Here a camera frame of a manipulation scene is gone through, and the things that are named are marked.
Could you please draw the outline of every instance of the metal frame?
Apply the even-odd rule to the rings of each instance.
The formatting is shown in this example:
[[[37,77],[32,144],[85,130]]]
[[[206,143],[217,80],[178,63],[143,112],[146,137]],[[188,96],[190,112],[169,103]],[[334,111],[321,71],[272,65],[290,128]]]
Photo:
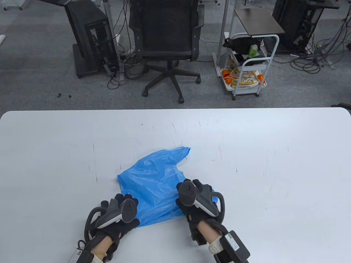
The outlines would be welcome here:
[[[224,33],[225,33],[224,29],[225,29],[225,22],[227,21],[229,1],[230,0],[225,0],[222,28],[221,28],[220,37],[219,37],[218,52],[217,52],[217,55],[216,55],[216,53],[212,53],[214,66],[216,67],[216,72],[217,72],[217,76],[218,77],[221,76],[221,71],[220,71],[220,68],[219,68],[219,59],[221,57],[220,54],[221,54],[221,51],[222,51],[222,43],[223,43],[223,38],[224,38]],[[238,9],[238,8],[240,8],[240,6],[241,6],[241,0],[235,0],[234,9]],[[232,33],[232,30],[233,30],[233,24],[234,24],[235,17],[236,17],[236,13],[233,10],[232,22],[231,22],[231,26],[230,26],[230,35]]]
[[[248,35],[246,32],[245,33],[236,33],[234,34],[231,38],[235,38],[237,36],[243,36],[243,35]],[[272,60],[273,60],[273,57],[274,57],[274,54],[276,53],[276,50],[278,48],[278,44],[279,44],[279,37],[278,35],[276,34],[270,34],[270,35],[255,35],[255,36],[251,36],[253,38],[268,38],[268,37],[274,37],[276,39],[276,44],[274,45],[274,48],[273,48],[273,51],[272,51],[272,54],[267,57],[267,55],[263,52],[264,54],[264,58],[251,58],[251,59],[248,59],[246,60],[242,66],[240,66],[239,62],[236,60],[234,54],[235,52],[232,51],[230,48],[227,48],[227,52],[226,54],[230,54],[230,57],[231,59],[233,59],[236,63],[236,66],[237,67],[240,67],[240,74],[239,74],[239,78],[237,80],[237,85],[235,87],[234,90],[231,90],[231,92],[233,93],[233,98],[235,99],[235,96],[238,95],[238,94],[252,94],[252,93],[256,93],[257,95],[259,95],[260,91],[261,91],[261,88],[263,87],[263,84],[265,82],[265,79],[266,79],[266,76],[268,74],[268,71],[269,71],[269,67],[272,63]],[[246,66],[247,63],[251,62],[251,61],[262,61],[262,62],[268,62],[268,64],[266,65],[253,65],[253,66]],[[228,64],[228,56],[226,58],[226,62],[225,64],[227,65]],[[263,80],[261,81],[260,85],[257,87],[253,87],[253,88],[244,88],[244,89],[238,89],[240,88],[239,87],[239,84],[240,84],[240,81],[241,81],[241,77],[243,75],[243,72],[244,71],[259,71],[259,70],[265,70],[265,74],[264,74],[264,77],[263,77]]]

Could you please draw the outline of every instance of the desk leg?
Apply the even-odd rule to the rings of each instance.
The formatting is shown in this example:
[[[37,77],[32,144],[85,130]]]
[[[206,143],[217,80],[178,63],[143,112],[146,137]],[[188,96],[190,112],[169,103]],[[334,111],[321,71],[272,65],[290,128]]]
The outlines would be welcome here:
[[[232,22],[230,23],[230,31],[229,31],[229,37],[230,38],[232,37],[234,19],[237,17],[237,14],[235,13],[235,9],[239,9],[240,7],[241,7],[241,1],[236,0],[235,3],[234,3]]]
[[[224,36],[225,22],[227,20],[228,5],[229,5],[229,0],[225,0],[224,14],[223,14],[222,28],[221,28],[220,37],[219,37],[219,46],[218,46],[217,56],[215,53],[212,53],[214,66],[216,67],[216,72],[217,72],[218,77],[221,76],[221,72],[220,72],[220,68],[219,68],[218,64],[219,64],[219,59],[220,59],[220,53],[222,51],[222,41],[223,41],[223,36]]]

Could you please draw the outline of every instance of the shoe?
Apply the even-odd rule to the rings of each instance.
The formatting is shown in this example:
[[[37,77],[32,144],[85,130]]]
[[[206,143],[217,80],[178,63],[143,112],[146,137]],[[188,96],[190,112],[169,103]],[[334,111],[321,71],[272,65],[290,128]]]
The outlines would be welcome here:
[[[231,86],[232,88],[235,88],[237,86],[238,83],[238,78],[237,79],[233,79]],[[258,80],[255,78],[255,76],[253,75],[253,73],[251,72],[251,74],[243,74],[240,80],[240,84],[239,84],[239,88],[253,88],[256,87],[258,85]]]
[[[230,71],[230,76],[233,79],[238,79],[240,75],[240,70],[238,70],[238,68],[235,68],[234,70]],[[253,76],[252,71],[244,71],[241,78],[243,78],[244,76]]]

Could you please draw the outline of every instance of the hand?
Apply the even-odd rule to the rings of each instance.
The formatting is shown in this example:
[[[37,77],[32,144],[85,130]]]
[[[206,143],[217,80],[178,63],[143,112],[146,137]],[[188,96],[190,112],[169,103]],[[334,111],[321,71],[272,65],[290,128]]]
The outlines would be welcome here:
[[[202,183],[195,179],[192,181],[194,185],[201,190],[202,189]],[[182,183],[177,184],[177,189],[181,186]],[[189,223],[189,228],[191,232],[191,237],[193,240],[196,240],[199,245],[204,245],[207,243],[206,239],[203,237],[203,235],[198,231],[197,226],[198,224],[208,218],[213,218],[215,220],[218,220],[218,217],[213,217],[210,216],[208,213],[206,213],[204,210],[201,208],[197,208],[196,206],[192,205],[190,207],[185,206],[179,198],[176,200],[177,206],[182,210],[183,214],[186,216],[187,221]]]
[[[122,194],[117,194],[115,196],[115,199],[118,201],[119,204],[121,204],[123,201],[126,199],[133,199],[133,201],[138,205],[139,201],[136,198],[133,198],[131,195],[126,194],[123,196]],[[102,201],[101,206],[107,208],[108,207],[108,201]],[[109,236],[113,242],[119,241],[125,234],[127,234],[129,231],[131,231],[133,228],[136,228],[137,226],[140,225],[139,219],[134,219],[130,223],[125,223],[122,220],[120,220],[117,223],[112,223],[108,225],[107,227],[104,227],[102,229],[97,229],[95,228],[95,222],[100,218],[100,216],[90,225],[89,233],[92,237],[95,237],[96,235],[101,235],[105,234],[106,236]]]
[[[122,194],[117,194],[115,196],[115,199],[118,201],[119,204],[121,204],[123,201],[129,198],[132,198],[132,196],[129,194],[126,194],[125,196],[123,196]],[[136,198],[132,198],[132,199],[137,205],[139,204],[138,199]],[[131,231],[133,228],[136,228],[137,226],[139,226],[140,221],[138,219],[134,219],[130,223],[125,223],[122,220],[120,220],[119,222],[117,223],[114,222],[102,229],[97,229],[96,221],[106,213],[108,206],[109,206],[108,201],[102,201],[101,202],[102,209],[100,210],[98,209],[99,211],[101,211],[100,216],[98,216],[97,219],[92,223],[90,223],[89,220],[87,221],[84,229],[84,238],[86,242],[84,249],[91,251],[102,240],[104,240],[104,238],[110,237],[113,242],[112,246],[107,251],[107,254],[108,254],[107,259],[110,260],[112,258],[112,254],[117,250],[120,239],[129,231]]]

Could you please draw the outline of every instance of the metal pole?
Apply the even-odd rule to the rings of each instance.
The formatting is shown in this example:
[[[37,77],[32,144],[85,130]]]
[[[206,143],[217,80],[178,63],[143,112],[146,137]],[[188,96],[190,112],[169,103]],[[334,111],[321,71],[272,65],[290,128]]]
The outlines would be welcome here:
[[[112,34],[112,42],[114,44],[114,48],[116,50],[116,54],[117,54],[117,58],[118,58],[118,64],[120,64],[121,62],[121,58],[119,56],[119,49],[118,49],[118,45],[117,45],[117,41],[116,41],[116,33],[114,32],[114,25],[112,22],[112,15],[111,15],[111,8],[110,8],[110,3],[108,0],[103,0],[103,5],[104,5],[104,9],[105,9],[105,14],[108,18],[108,23],[110,24],[110,29],[111,29],[111,34]]]
[[[218,66],[219,59],[220,59],[220,53],[221,53],[221,51],[222,51],[222,40],[223,40],[223,35],[224,35],[225,22],[227,21],[227,13],[228,13],[229,1],[230,1],[230,0],[225,0],[223,21],[222,21],[222,28],[221,28],[221,30],[220,30],[219,46],[218,46],[217,61],[216,61],[216,65],[217,65],[217,66]]]

